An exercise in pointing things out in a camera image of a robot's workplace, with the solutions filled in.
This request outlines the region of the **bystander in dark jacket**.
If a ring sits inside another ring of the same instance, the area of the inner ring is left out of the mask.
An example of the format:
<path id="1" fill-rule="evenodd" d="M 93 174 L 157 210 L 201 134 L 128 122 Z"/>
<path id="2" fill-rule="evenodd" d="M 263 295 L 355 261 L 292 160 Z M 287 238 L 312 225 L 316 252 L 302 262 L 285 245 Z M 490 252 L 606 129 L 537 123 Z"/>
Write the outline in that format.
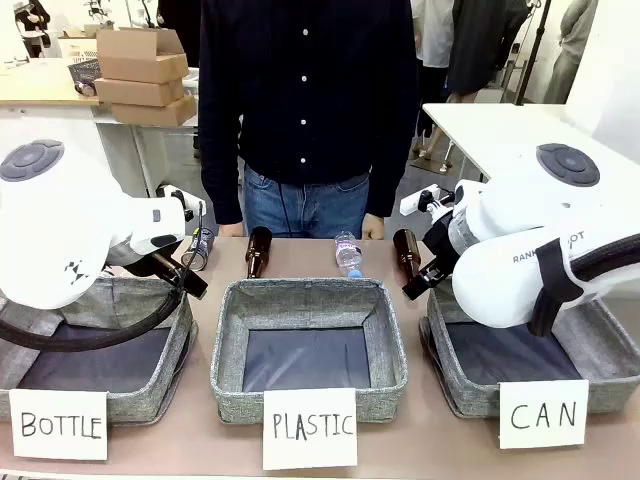
<path id="1" fill-rule="evenodd" d="M 528 14 L 526 0 L 454 0 L 450 94 L 466 96 L 488 85 L 506 64 Z"/>

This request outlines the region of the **white paper sign BOTTLE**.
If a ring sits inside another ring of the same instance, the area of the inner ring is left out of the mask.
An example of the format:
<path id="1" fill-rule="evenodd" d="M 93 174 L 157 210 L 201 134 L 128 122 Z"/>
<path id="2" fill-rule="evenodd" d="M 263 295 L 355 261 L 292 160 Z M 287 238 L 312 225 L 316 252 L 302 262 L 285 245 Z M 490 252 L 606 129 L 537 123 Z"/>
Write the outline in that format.
<path id="1" fill-rule="evenodd" d="M 90 391 L 9 391 L 16 457 L 105 461 L 107 394 Z"/>

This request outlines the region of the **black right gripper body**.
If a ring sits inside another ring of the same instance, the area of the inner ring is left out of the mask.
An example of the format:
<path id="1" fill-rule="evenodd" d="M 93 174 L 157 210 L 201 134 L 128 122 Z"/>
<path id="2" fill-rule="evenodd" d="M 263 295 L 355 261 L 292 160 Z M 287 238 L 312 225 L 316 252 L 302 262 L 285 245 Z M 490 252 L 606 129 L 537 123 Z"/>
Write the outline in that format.
<path id="1" fill-rule="evenodd" d="M 427 264 L 429 270 L 452 273 L 458 261 L 458 253 L 449 239 L 448 230 L 451 220 L 451 215 L 443 215 L 432 224 L 423 237 L 423 243 L 434 255 Z"/>

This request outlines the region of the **bystander in white shirt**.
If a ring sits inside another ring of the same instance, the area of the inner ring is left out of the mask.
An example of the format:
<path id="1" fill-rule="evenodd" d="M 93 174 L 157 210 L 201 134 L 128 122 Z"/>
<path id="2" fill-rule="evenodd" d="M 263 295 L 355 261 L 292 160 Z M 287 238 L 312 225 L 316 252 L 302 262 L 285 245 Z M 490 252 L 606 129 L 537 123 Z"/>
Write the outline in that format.
<path id="1" fill-rule="evenodd" d="M 411 0 L 420 96 L 414 150 L 425 160 L 431 159 L 436 137 L 422 106 L 443 101 L 454 38 L 453 6 L 454 0 Z"/>

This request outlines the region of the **white table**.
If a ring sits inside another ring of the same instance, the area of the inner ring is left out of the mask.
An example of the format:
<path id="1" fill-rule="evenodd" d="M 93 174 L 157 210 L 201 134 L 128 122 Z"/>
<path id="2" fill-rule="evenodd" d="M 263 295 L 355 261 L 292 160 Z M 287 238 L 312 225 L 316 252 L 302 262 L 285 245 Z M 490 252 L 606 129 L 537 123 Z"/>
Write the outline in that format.
<path id="1" fill-rule="evenodd" d="M 486 177 L 528 169 L 535 148 L 563 143 L 588 154 L 608 182 L 640 182 L 640 165 L 569 123 L 558 105 L 437 103 L 423 110 Z"/>

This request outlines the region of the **clear plastic bottle blue cap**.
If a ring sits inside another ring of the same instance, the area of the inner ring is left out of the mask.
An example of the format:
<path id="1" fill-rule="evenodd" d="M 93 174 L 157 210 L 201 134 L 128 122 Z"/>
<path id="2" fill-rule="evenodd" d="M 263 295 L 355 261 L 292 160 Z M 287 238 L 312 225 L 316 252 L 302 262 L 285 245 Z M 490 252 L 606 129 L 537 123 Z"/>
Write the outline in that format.
<path id="1" fill-rule="evenodd" d="M 335 237 L 336 263 L 348 278 L 362 278 L 362 251 L 356 237 L 349 231 L 343 231 Z"/>

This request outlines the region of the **open brown cardboard box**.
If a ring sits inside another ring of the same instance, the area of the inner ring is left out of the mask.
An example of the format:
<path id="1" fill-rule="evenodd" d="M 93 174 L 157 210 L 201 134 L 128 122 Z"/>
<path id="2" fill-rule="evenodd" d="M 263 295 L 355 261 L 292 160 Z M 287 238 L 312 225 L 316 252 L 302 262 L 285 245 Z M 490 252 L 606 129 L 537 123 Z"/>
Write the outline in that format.
<path id="1" fill-rule="evenodd" d="M 101 29 L 96 40 L 105 79 L 163 84 L 189 73 L 186 53 L 174 30 Z"/>

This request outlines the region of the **grey fabric basket plastic label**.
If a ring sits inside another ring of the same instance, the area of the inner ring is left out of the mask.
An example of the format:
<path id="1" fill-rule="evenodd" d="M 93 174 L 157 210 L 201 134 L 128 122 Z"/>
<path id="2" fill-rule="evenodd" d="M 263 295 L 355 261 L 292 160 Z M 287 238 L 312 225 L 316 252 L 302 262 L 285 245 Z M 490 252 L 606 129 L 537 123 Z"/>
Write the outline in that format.
<path id="1" fill-rule="evenodd" d="M 225 424 L 263 421 L 271 390 L 352 388 L 356 418 L 387 423 L 408 365 L 391 296 L 368 278 L 247 279 L 221 303 L 210 370 Z"/>

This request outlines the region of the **person left forearm navy sleeve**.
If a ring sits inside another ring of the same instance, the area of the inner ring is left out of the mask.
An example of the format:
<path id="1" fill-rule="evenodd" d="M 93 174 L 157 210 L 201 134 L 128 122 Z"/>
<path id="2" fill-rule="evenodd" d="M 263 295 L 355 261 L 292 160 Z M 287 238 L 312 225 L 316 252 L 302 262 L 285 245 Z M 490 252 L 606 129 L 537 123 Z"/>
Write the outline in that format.
<path id="1" fill-rule="evenodd" d="M 377 136 L 371 160 L 366 212 L 377 217 L 389 217 L 402 179 L 414 135 L 415 116 L 407 121 L 387 125 Z"/>

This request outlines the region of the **person left hand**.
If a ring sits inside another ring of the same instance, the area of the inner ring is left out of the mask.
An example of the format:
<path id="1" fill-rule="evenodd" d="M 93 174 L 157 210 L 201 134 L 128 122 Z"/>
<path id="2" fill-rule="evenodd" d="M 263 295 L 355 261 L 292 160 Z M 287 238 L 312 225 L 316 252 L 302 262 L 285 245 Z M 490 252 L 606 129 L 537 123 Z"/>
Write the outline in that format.
<path id="1" fill-rule="evenodd" d="M 385 222 L 383 217 L 367 213 L 362 222 L 362 240 L 383 240 L 385 238 Z"/>

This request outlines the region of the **grey fabric basket can label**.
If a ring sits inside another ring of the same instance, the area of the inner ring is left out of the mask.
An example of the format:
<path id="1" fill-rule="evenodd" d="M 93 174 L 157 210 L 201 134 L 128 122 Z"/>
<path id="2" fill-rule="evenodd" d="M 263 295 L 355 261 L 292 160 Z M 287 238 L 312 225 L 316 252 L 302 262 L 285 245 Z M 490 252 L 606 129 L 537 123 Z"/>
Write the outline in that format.
<path id="1" fill-rule="evenodd" d="M 472 321 L 444 282 L 429 293 L 419 333 L 460 418 L 498 416 L 502 382 L 584 379 L 591 414 L 621 411 L 640 387 L 640 346 L 600 300 L 561 312 L 551 334 L 538 337 L 524 325 Z"/>

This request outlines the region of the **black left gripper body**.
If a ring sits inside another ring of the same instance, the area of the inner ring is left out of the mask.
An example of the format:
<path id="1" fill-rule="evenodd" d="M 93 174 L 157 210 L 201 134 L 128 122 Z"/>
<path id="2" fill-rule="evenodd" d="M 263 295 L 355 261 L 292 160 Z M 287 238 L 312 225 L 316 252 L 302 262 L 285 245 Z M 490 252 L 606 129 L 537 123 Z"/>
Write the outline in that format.
<path id="1" fill-rule="evenodd" d="M 135 252 L 128 242 L 121 242 L 109 249 L 107 265 L 123 267 L 136 277 L 156 276 L 163 280 L 170 279 L 172 267 L 163 266 L 154 254 L 169 259 L 173 255 L 173 247 L 165 246 L 151 254 L 142 255 Z"/>

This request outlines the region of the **black tripod stand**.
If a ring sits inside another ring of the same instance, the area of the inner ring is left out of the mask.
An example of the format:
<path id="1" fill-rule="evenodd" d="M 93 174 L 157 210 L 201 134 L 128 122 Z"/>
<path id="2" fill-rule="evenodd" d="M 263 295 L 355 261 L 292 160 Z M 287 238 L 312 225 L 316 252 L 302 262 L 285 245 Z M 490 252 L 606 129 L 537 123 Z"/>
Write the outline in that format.
<path id="1" fill-rule="evenodd" d="M 549 10 L 551 7 L 552 0 L 536 0 L 538 3 L 543 2 L 542 11 L 540 15 L 540 20 L 538 26 L 536 28 L 536 33 L 534 37 L 534 42 L 531 47 L 530 55 L 528 60 L 524 64 L 524 70 L 520 76 L 520 83 L 518 89 L 516 91 L 514 104 L 517 106 L 522 106 L 524 104 L 524 99 L 526 95 L 526 90 L 529 84 L 529 80 L 535 65 L 535 61 L 538 56 L 539 48 L 542 42 L 542 38 L 545 33 L 546 22 L 549 15 Z"/>

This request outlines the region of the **grey fabric basket bottle label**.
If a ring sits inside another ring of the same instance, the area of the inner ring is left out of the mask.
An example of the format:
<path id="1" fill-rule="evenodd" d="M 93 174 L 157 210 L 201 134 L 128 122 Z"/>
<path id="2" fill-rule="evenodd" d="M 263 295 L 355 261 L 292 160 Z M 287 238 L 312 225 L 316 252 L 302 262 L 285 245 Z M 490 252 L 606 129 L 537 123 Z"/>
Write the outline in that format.
<path id="1" fill-rule="evenodd" d="M 165 300 L 169 284 L 153 278 L 102 277 L 76 302 L 36 310 L 0 293 L 0 320 L 55 340 L 102 336 L 138 322 Z M 39 352 L 0 339 L 0 422 L 11 418 L 12 389 L 97 391 L 114 425 L 151 424 L 170 404 L 197 336 L 188 300 L 158 327 L 109 348 Z"/>

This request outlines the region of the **white paper sign PLASTIC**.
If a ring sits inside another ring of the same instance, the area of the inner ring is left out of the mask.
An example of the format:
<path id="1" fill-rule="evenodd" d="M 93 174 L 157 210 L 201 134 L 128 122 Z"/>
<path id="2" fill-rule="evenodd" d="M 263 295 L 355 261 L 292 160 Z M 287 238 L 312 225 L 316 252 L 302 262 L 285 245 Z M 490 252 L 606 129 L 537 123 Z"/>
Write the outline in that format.
<path id="1" fill-rule="evenodd" d="M 266 471 L 358 464 L 356 390 L 274 390 L 263 394 Z"/>

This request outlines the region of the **brown glass bottle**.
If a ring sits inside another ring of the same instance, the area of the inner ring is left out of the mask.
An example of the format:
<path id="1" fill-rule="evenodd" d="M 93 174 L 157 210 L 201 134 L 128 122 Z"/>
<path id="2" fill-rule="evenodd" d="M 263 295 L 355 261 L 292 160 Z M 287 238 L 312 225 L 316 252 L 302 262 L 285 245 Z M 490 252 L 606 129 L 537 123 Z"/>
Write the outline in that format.
<path id="1" fill-rule="evenodd" d="M 264 226 L 255 227 L 249 237 L 245 260 L 247 278 L 259 278 L 269 262 L 272 232 Z"/>
<path id="2" fill-rule="evenodd" d="M 422 259 L 415 234 L 409 229 L 399 229 L 393 236 L 396 263 L 401 270 L 405 284 L 408 284 L 420 271 Z"/>

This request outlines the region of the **person right forearm navy sleeve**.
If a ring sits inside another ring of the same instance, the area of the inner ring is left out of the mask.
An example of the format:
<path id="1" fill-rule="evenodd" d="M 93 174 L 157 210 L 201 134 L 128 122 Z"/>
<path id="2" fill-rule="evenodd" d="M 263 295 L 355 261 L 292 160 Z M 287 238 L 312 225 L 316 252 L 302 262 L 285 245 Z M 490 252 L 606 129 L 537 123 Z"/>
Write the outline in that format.
<path id="1" fill-rule="evenodd" d="M 241 224 L 238 198 L 239 120 L 199 115 L 201 179 L 220 226 Z"/>

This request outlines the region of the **closed brown cardboard box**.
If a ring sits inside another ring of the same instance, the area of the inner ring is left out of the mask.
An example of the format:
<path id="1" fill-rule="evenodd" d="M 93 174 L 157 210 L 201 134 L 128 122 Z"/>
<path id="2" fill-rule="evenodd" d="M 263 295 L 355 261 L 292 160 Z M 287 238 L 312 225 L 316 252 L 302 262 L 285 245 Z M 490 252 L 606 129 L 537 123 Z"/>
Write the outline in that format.
<path id="1" fill-rule="evenodd" d="M 165 107 L 184 96 L 181 79 L 155 84 L 99 78 L 94 84 L 99 100 L 110 104 Z"/>
<path id="2" fill-rule="evenodd" d="M 185 95 L 163 107 L 112 104 L 111 111 L 123 124 L 179 127 L 196 115 L 197 104 L 192 95 Z"/>

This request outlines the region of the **bystander in grey clothes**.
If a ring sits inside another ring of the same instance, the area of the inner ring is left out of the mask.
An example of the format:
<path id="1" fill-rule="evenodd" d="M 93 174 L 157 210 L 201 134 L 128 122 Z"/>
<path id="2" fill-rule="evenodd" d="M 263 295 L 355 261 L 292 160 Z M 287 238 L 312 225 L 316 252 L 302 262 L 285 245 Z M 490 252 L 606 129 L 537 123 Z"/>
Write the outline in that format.
<path id="1" fill-rule="evenodd" d="M 560 22 L 560 53 L 543 104 L 565 104 L 589 38 L 599 0 L 572 0 Z"/>

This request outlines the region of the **person in navy shirt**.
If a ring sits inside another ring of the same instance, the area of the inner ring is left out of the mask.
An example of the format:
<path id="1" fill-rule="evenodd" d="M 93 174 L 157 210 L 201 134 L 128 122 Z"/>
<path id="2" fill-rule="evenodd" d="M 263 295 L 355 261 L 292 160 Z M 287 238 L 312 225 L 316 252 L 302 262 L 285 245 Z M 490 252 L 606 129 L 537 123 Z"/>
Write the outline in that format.
<path id="1" fill-rule="evenodd" d="M 371 160 L 417 117 L 410 0 L 202 0 L 199 115 L 239 120 L 244 234 L 361 239 Z"/>

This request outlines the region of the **white paper sign CAN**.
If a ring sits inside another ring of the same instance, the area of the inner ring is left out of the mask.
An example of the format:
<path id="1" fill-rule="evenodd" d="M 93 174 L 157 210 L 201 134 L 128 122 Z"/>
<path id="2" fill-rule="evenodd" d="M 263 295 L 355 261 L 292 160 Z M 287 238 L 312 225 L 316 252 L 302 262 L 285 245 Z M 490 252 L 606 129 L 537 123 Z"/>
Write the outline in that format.
<path id="1" fill-rule="evenodd" d="M 589 382 L 553 380 L 499 384 L 499 447 L 533 449 L 585 442 Z"/>

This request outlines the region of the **light wooden table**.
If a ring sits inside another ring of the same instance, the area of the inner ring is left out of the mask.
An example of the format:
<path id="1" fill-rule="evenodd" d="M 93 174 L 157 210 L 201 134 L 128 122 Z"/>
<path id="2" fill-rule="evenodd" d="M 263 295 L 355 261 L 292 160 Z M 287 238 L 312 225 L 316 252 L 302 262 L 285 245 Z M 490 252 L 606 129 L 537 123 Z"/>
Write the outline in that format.
<path id="1" fill-rule="evenodd" d="M 62 58 L 33 59 L 14 68 L 0 65 L 0 105 L 98 106 L 74 88 Z"/>

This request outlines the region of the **black mesh basket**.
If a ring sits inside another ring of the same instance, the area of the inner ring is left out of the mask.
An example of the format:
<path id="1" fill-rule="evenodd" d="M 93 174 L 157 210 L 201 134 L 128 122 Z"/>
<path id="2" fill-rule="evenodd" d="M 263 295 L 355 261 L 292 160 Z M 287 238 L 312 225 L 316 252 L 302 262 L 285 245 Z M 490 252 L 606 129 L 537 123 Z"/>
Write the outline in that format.
<path id="1" fill-rule="evenodd" d="M 101 77 L 97 59 L 85 60 L 68 66 L 75 91 L 86 97 L 97 95 L 95 81 Z"/>

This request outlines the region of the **dark printed metal can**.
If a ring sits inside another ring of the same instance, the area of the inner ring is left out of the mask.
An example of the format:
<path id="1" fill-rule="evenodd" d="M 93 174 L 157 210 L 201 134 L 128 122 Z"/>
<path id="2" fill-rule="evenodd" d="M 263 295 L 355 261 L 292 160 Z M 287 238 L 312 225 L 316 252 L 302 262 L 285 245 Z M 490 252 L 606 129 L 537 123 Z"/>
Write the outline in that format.
<path id="1" fill-rule="evenodd" d="M 192 235 L 192 242 L 189 248 L 183 253 L 181 263 L 193 271 L 205 269 L 209 254 L 212 250 L 214 233 L 206 227 L 198 227 Z"/>

